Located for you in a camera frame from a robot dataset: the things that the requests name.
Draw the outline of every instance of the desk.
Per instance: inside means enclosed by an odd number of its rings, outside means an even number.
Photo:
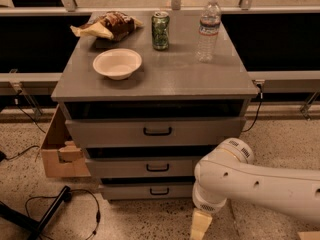
[[[52,99],[104,198],[189,197],[195,164],[224,139],[240,135],[257,89],[223,25],[214,62],[195,59],[199,11],[169,12],[166,51],[152,48],[153,12],[125,13],[145,26],[119,43],[80,38]],[[92,67],[99,53],[114,48],[142,57],[126,80],[110,80]]]

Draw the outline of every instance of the can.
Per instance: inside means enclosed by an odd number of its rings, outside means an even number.
[[[156,50],[165,50],[169,47],[169,23],[167,12],[158,11],[152,16],[152,46]]]

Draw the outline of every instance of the white bowl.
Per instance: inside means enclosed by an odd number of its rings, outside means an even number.
[[[133,50],[112,49],[99,54],[93,61],[93,68],[113,80],[122,80],[137,70],[141,62],[141,56]]]

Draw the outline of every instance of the black stand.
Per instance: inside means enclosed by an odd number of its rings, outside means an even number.
[[[16,225],[25,228],[31,231],[28,240],[36,240],[42,233],[42,230],[48,224],[49,220],[58,209],[62,201],[67,201],[70,199],[70,188],[68,186],[64,186],[61,190],[60,194],[51,204],[47,212],[44,214],[40,221],[36,221],[31,219],[19,212],[16,212],[10,209],[8,206],[4,204],[0,204],[0,217],[15,223]]]

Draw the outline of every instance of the black drawer handle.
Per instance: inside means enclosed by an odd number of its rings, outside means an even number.
[[[152,166],[150,166],[149,164],[146,165],[146,169],[148,172],[167,172],[169,171],[169,164],[166,165],[166,168],[160,169],[160,168],[152,168]]]
[[[168,136],[172,133],[172,128],[169,127],[166,131],[164,132],[152,132],[148,130],[146,127],[143,128],[143,133],[146,136]]]
[[[169,194],[169,188],[166,189],[166,191],[153,191],[152,188],[150,188],[150,195],[152,196],[166,196]]]

